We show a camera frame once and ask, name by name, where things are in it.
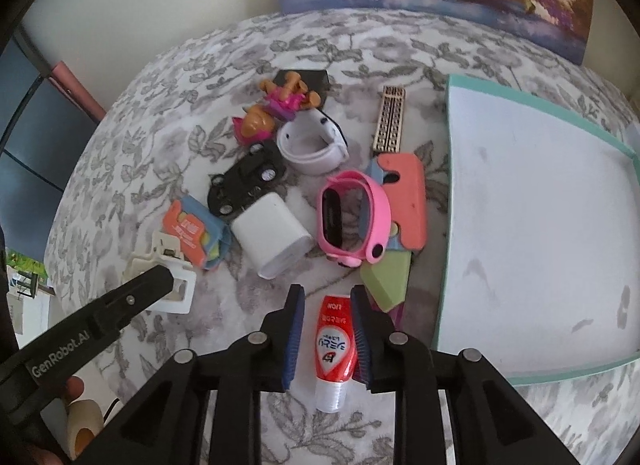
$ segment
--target white watch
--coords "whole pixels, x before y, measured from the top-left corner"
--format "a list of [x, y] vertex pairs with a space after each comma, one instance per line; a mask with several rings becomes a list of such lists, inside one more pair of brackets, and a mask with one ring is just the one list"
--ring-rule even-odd
[[326, 174], [349, 158], [340, 126], [320, 110], [299, 113], [284, 124], [277, 143], [282, 158], [302, 174]]

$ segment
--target white board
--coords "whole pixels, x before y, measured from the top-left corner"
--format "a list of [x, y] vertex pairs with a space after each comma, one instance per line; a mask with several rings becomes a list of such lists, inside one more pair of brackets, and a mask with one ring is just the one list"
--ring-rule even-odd
[[572, 112], [486, 81], [452, 76], [448, 113], [436, 349], [475, 347], [514, 383], [638, 357], [635, 153]]

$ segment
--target blue panel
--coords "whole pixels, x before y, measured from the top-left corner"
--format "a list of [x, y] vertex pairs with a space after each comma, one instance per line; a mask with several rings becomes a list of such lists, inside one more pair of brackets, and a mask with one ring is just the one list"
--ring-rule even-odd
[[33, 81], [38, 77], [20, 48], [9, 41], [0, 56], [0, 136]]
[[0, 223], [6, 246], [43, 261], [62, 193], [0, 155]]
[[5, 149], [64, 189], [95, 127], [84, 111], [45, 80], [15, 124]]

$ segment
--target pink watch strap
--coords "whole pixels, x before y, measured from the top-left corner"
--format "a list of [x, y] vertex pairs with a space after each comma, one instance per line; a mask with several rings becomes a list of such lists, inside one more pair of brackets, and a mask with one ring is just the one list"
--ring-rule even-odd
[[[323, 234], [322, 195], [327, 189], [334, 189], [341, 196], [348, 190], [362, 188], [367, 193], [370, 214], [367, 236], [362, 246], [354, 252], [345, 251], [330, 244]], [[385, 253], [391, 229], [391, 208], [382, 186], [366, 174], [355, 171], [342, 171], [327, 178], [327, 182], [318, 193], [318, 244], [327, 254], [349, 267], [357, 267], [362, 261], [377, 263]]]

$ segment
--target orange plastic piece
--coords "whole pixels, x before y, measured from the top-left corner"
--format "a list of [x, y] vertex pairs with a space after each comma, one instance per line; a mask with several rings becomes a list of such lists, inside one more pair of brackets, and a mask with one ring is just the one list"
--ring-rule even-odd
[[187, 214], [180, 221], [178, 220], [180, 213], [182, 213], [182, 205], [179, 200], [175, 200], [162, 218], [162, 227], [167, 234], [180, 239], [180, 248], [190, 262], [203, 268], [207, 261], [207, 255], [200, 244], [200, 239], [206, 231], [204, 223], [193, 214]]
[[421, 250], [427, 243], [427, 191], [424, 168], [414, 153], [378, 155], [383, 171], [398, 173], [400, 179], [383, 184], [391, 206], [391, 221], [400, 227], [400, 242], [407, 250]]

